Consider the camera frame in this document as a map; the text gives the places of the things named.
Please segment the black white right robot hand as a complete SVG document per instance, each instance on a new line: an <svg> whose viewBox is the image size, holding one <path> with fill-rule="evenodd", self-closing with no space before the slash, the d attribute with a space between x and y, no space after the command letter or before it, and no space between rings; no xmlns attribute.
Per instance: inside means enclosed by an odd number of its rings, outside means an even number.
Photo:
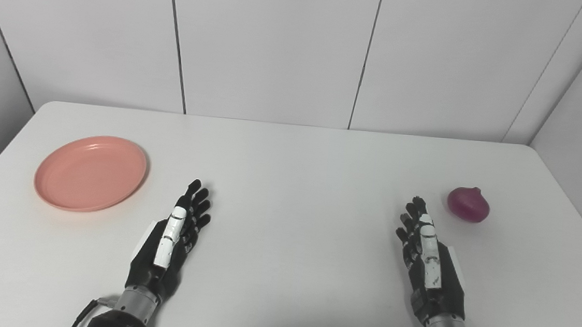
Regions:
<svg viewBox="0 0 582 327"><path fill-rule="evenodd" d="M465 319L465 293L449 248L439 241L423 198L415 196L396 229L411 284L411 308L421 324L448 314Z"/></svg>

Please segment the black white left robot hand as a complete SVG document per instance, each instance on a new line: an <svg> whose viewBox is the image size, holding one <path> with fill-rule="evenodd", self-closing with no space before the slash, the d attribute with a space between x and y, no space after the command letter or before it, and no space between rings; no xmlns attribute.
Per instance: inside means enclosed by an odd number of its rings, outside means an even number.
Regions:
<svg viewBox="0 0 582 327"><path fill-rule="evenodd" d="M125 287L145 287L160 301L171 297L180 283L181 268L211 221L209 189L196 179L179 197L171 214L145 233L130 262Z"/></svg>

